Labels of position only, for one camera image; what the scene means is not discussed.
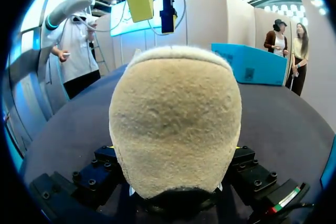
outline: woman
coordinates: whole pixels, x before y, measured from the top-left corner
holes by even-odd
[[[288,54],[287,51],[287,38],[284,35],[287,24],[281,19],[276,19],[273,25],[273,31],[269,31],[266,35],[264,47],[268,48],[269,52],[272,52],[281,57],[285,57]]]
[[[296,29],[298,37],[293,40],[292,44],[292,68],[286,82],[286,87],[290,88],[292,75],[299,74],[297,77],[294,77],[292,91],[300,96],[307,72],[309,39],[307,30],[303,24],[298,23]]]

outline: cyan box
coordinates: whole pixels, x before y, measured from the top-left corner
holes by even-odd
[[[239,83],[281,86],[287,59],[254,47],[212,44],[212,51],[226,59]]]

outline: black round table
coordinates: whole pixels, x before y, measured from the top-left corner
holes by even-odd
[[[20,171],[25,183],[54,171],[71,181],[71,173],[88,165],[96,149],[112,144],[108,111],[114,87],[124,70],[122,66],[97,81],[51,118],[26,154]],[[308,103],[285,87],[240,84],[239,88],[243,103],[239,145],[254,150],[262,166],[278,173],[280,184],[290,178],[310,184],[303,201],[314,202],[321,192],[319,179],[330,154],[333,130]],[[232,212],[234,205],[244,220],[251,210],[233,194],[223,212]],[[112,196],[100,211],[114,215],[117,201],[117,196]],[[299,210],[291,218],[300,221],[306,214]],[[196,222],[221,223],[209,213]]]

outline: white shirt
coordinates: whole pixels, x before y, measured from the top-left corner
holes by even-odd
[[[92,16],[81,13],[78,16],[86,16],[87,24],[93,21]],[[68,50],[70,53],[67,61],[61,63],[63,83],[81,77],[85,74],[99,70],[98,64],[93,58],[87,39],[87,27],[81,22],[73,22],[66,19],[57,28],[63,30],[58,37],[60,50]]]
[[[274,46],[281,48],[280,50],[274,49],[274,53],[276,55],[279,55],[279,56],[283,57],[284,56],[283,50],[285,48],[285,37],[282,36],[282,39],[279,39],[278,36],[275,36]]]

